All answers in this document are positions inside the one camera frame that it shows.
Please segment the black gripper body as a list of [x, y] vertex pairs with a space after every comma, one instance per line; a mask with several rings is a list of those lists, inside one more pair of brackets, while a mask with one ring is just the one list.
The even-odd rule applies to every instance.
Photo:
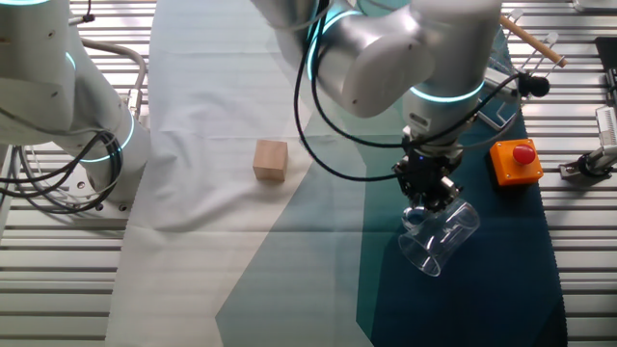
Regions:
[[429, 191], [444, 176], [453, 173], [461, 164], [462, 157], [428, 156], [418, 152], [408, 154], [405, 180], [415, 191]]

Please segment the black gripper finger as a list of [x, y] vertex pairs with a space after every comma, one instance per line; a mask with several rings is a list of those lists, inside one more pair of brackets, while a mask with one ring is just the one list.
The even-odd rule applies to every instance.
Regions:
[[426, 208], [439, 212], [447, 208], [460, 195], [460, 188], [448, 176], [443, 176], [426, 192]]
[[421, 194], [414, 186], [414, 170], [407, 161], [399, 161], [392, 167], [402, 194], [409, 200], [411, 207], [422, 205]]

